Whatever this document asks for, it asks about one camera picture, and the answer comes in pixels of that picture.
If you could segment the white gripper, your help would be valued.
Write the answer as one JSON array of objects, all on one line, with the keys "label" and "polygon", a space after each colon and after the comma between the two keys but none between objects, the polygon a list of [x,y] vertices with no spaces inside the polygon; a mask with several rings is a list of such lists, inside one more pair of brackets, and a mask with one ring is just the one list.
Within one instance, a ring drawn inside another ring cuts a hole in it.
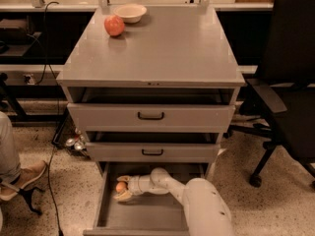
[{"label": "white gripper", "polygon": [[147,193],[151,186],[151,178],[149,175],[144,176],[120,176],[117,178],[118,182],[128,182],[128,190],[124,190],[121,193],[118,193],[114,196],[114,199],[117,202],[127,202],[132,198],[133,196],[140,196],[144,193]]}]

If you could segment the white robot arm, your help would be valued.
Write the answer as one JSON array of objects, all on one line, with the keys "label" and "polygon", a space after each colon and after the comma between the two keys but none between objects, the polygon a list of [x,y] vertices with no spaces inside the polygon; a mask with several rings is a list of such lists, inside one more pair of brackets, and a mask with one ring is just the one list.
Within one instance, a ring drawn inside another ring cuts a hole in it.
[{"label": "white robot arm", "polygon": [[235,236],[230,210],[216,187],[204,178],[186,184],[174,179],[164,168],[149,175],[117,178],[117,202],[127,202],[145,193],[171,194],[183,207],[190,236]]}]

